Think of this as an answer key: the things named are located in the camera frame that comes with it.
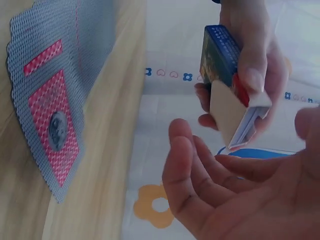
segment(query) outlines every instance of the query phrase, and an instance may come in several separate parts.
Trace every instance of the card deck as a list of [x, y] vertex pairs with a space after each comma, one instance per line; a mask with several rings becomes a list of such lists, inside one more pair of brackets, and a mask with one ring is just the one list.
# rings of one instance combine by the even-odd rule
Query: card deck
[[229, 149], [247, 144], [256, 132], [255, 120], [272, 106], [266, 92], [250, 93], [242, 85], [240, 51], [225, 26], [205, 27], [200, 72], [211, 94], [210, 114]]
[[10, 22], [12, 100], [59, 203], [84, 156], [82, 108], [113, 46], [113, 10], [111, 0], [38, 0]]

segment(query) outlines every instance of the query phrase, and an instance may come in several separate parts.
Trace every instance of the fingernail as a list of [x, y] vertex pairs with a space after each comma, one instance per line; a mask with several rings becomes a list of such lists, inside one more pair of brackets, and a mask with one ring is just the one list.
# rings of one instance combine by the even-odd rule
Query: fingernail
[[265, 90], [265, 80], [261, 73], [254, 68], [248, 69], [245, 81], [250, 88], [257, 92], [263, 92]]

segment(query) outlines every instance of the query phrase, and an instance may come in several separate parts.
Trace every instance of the fanned playing cards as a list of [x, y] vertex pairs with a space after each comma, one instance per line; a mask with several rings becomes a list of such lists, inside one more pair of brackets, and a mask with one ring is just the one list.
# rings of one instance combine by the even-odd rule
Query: fanned playing cards
[[12, 100], [60, 203], [84, 156], [83, 106], [115, 42], [112, 0], [38, 0], [10, 22]]

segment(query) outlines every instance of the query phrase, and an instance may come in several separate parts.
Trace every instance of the blue flower print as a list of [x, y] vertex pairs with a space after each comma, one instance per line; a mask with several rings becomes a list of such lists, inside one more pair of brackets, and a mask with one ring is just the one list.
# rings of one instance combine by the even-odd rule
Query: blue flower print
[[150, 67], [145, 69], [145, 75], [147, 75], [149, 77], [152, 75], [152, 69]]
[[290, 92], [285, 92], [284, 98], [290, 100], [291, 99], [291, 93]]
[[191, 82], [192, 81], [192, 77], [193, 77], [193, 75], [191, 73], [185, 73], [185, 74], [183, 74], [183, 81]]

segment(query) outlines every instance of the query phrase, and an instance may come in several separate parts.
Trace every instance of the blue shape print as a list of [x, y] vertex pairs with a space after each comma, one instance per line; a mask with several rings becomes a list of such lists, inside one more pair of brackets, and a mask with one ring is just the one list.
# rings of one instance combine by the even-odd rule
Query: blue shape print
[[191, 73], [185, 73], [185, 74], [183, 74], [183, 81], [191, 82], [192, 81], [192, 77], [193, 77], [193, 75]]
[[290, 92], [285, 92], [284, 98], [290, 100], [291, 99], [291, 93]]
[[152, 75], [152, 69], [150, 67], [145, 69], [145, 75], [147, 75], [149, 77]]
[[[223, 150], [225, 150], [225, 147], [218, 152], [218, 155], [221, 154]], [[236, 156], [240, 158], [253, 158], [253, 159], [271, 159], [271, 158], [289, 156], [289, 154], [274, 152], [270, 150], [253, 149], [253, 148], [243, 148], [235, 152], [231, 152], [228, 155]]]

